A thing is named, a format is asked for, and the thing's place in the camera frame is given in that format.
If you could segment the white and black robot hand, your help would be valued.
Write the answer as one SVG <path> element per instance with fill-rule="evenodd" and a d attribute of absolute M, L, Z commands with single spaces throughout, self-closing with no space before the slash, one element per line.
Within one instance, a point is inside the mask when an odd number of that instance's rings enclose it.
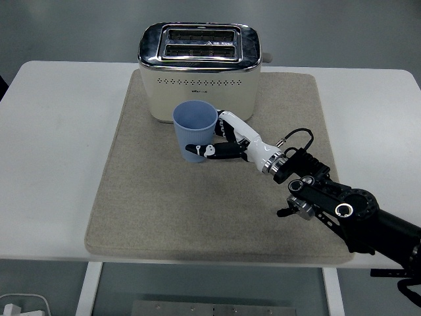
<path fill-rule="evenodd" d="M 287 161 L 278 147 L 264 143 L 255 130 L 232 112 L 218 112 L 214 133 L 226 138 L 226 141 L 207 145 L 188 144 L 186 150 L 207 159 L 242 158 L 256 164 L 257 170 L 263 173 L 276 172 Z"/>

